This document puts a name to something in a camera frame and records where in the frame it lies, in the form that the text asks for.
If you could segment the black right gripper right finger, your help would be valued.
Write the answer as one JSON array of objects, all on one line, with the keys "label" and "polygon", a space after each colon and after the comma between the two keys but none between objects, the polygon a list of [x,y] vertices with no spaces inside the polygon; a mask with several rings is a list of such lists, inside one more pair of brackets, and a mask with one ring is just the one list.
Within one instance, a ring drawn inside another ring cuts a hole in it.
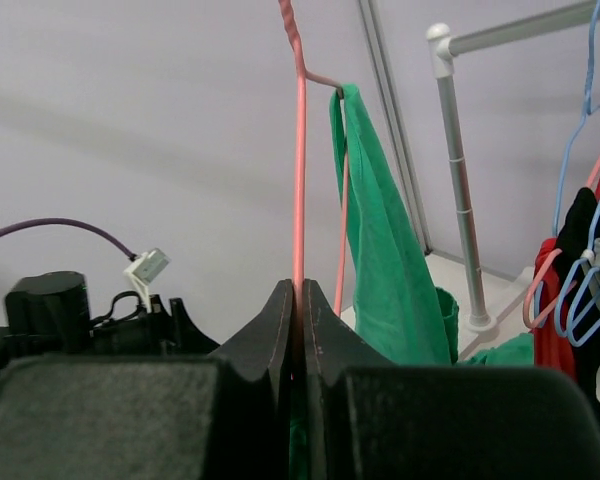
[{"label": "black right gripper right finger", "polygon": [[311,279],[303,285],[303,332],[309,477],[360,479],[349,371],[393,363],[334,313],[319,283]]}]

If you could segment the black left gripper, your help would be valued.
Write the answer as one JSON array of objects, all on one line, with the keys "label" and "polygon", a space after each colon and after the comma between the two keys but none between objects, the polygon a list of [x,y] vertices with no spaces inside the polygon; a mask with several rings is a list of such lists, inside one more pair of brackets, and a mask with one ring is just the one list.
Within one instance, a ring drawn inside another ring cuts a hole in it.
[{"label": "black left gripper", "polygon": [[[115,318],[116,304],[135,298],[135,310]],[[203,333],[191,320],[181,298],[170,298],[167,311],[161,297],[152,294],[149,307],[135,291],[123,291],[113,297],[106,314],[90,321],[90,346],[97,355],[207,355],[220,344]]]}]

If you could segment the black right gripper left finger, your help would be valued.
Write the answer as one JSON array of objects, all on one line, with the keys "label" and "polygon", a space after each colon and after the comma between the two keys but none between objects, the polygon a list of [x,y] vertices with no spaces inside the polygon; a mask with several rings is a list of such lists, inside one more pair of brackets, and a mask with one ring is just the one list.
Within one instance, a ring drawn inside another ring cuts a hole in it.
[{"label": "black right gripper left finger", "polygon": [[293,313],[292,282],[281,280],[262,310],[210,355],[222,362],[215,478],[289,477]]}]

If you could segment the green tank top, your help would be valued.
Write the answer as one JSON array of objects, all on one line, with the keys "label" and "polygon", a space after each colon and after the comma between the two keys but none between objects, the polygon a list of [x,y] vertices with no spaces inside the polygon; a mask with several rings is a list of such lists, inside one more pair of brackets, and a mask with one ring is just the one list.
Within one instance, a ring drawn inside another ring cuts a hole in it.
[{"label": "green tank top", "polygon": [[359,89],[330,102],[335,171],[356,272],[356,331],[399,365],[458,361],[459,307],[434,286]]}]

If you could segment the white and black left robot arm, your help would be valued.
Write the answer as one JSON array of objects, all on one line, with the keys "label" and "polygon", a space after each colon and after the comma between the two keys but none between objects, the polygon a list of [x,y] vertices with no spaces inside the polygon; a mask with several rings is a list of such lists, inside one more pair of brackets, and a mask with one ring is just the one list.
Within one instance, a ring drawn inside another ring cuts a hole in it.
[{"label": "white and black left robot arm", "polygon": [[209,354],[219,343],[191,320],[180,298],[164,306],[158,295],[145,304],[126,290],[107,313],[93,317],[86,277],[56,271],[19,280],[4,297],[7,324],[0,327],[0,371],[20,358],[45,354]]}]

